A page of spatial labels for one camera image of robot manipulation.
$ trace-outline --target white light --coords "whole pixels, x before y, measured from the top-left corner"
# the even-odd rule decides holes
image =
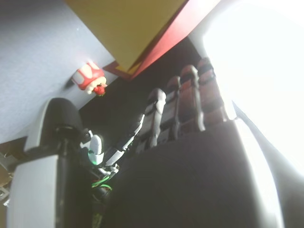
[[[244,1],[223,13],[203,42],[219,83],[304,175],[301,4],[295,0]]]

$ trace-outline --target toy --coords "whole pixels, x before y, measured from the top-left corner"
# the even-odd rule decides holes
[[[105,87],[107,87],[104,72],[91,61],[73,74],[72,81],[81,90],[86,91],[88,94],[95,92],[98,96],[104,95]]]

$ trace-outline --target cable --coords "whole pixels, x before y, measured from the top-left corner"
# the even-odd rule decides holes
[[[93,183],[93,184],[92,184],[92,188],[97,187],[99,184],[101,184],[101,183],[103,183],[103,182],[107,181],[109,178],[110,178],[110,177],[109,177],[109,176],[107,176],[107,177],[103,178],[102,180],[100,180],[100,181],[97,181],[97,182]]]
[[[105,187],[105,188],[108,188],[109,190],[113,190],[111,186],[107,185],[107,184],[102,184],[100,185],[100,187]]]

